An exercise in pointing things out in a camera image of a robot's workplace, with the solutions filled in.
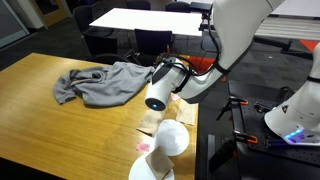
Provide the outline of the robot arm white silver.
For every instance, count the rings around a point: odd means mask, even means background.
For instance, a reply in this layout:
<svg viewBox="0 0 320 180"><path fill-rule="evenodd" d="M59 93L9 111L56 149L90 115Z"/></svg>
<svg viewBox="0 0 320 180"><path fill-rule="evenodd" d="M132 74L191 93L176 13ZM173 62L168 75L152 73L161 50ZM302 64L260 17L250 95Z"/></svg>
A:
<svg viewBox="0 0 320 180"><path fill-rule="evenodd" d="M247 53L263 20L284 1L214 0L212 20L215 34L209 32L209 37L215 61L206 72L198 74L178 57L162 60L148 85L145 104L155 111L163 111L171 93L189 104L200 102L213 84L226 76Z"/></svg>

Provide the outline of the robot base white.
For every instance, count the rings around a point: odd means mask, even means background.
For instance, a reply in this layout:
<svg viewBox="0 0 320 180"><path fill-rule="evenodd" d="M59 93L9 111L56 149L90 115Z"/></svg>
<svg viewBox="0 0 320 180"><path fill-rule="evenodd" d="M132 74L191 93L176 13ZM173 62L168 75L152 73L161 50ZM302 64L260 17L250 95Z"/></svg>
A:
<svg viewBox="0 0 320 180"><path fill-rule="evenodd" d="M289 145L320 146L320 43L305 83L264 115L268 128Z"/></svg>

